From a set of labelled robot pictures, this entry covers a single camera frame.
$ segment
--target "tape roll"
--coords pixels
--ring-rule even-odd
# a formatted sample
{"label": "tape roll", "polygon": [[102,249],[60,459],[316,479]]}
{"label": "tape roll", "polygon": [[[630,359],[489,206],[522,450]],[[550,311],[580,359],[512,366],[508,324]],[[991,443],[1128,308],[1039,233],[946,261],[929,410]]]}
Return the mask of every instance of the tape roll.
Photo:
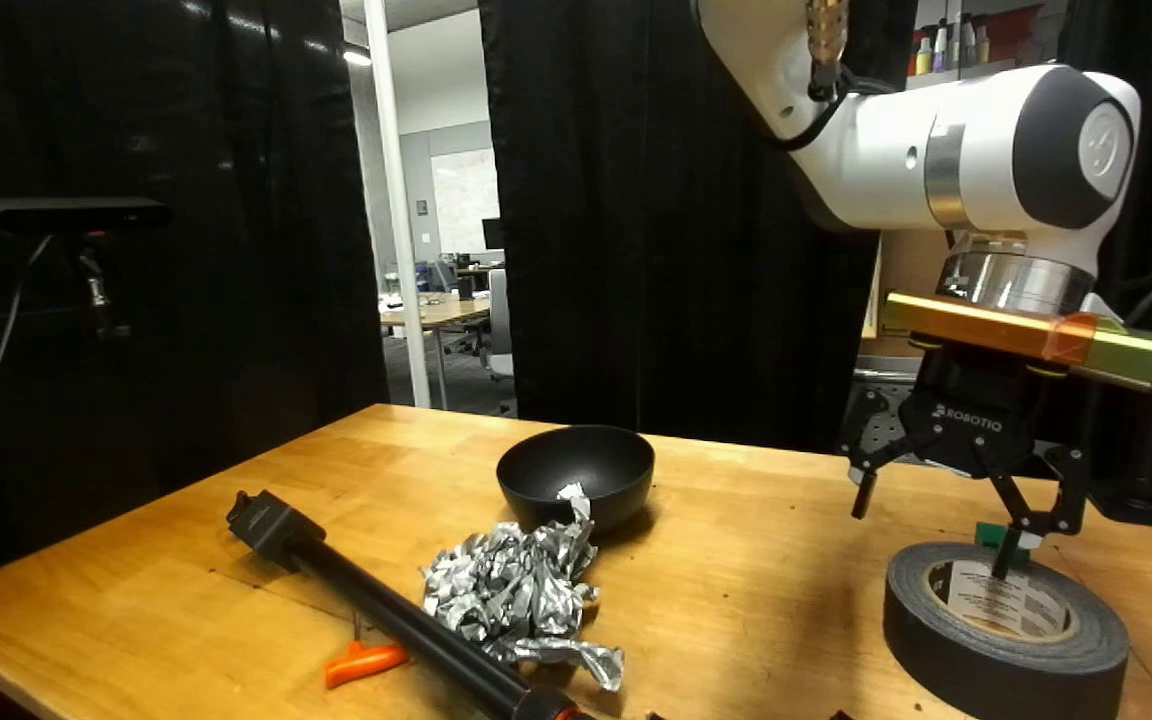
{"label": "tape roll", "polygon": [[991,579],[991,552],[911,542],[887,565],[885,637],[906,676],[973,717],[1114,717],[1128,632],[1039,565]]}

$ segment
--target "desk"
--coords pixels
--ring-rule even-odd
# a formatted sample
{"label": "desk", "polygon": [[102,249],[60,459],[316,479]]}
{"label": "desk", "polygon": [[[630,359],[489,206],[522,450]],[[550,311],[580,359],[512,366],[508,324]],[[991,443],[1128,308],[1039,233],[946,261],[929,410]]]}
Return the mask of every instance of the desk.
{"label": "desk", "polygon": [[[489,294],[420,294],[420,327],[430,337],[430,352],[435,352],[435,376],[440,376],[440,404],[448,407],[448,362],[442,362],[442,332],[448,327],[465,327],[465,324],[480,324],[492,314],[492,300]],[[378,327],[402,327],[402,308],[378,308]]]}
{"label": "desk", "polygon": [[[45,717],[473,717],[420,659],[325,692],[319,669],[351,632],[345,602],[255,559],[222,511],[269,489],[420,600],[440,549],[508,516],[492,466],[534,426],[378,404],[6,565],[0,692]],[[584,632],[622,647],[622,697],[572,676],[576,701],[628,720],[956,717],[885,644],[885,568],[903,542],[1000,519],[989,485],[893,466],[857,523],[836,456],[664,434],[653,449],[655,523],[594,559],[605,608]],[[1152,720],[1152,528],[1088,511],[1085,537],[1047,539],[1039,559],[1124,617],[1124,717]]]}

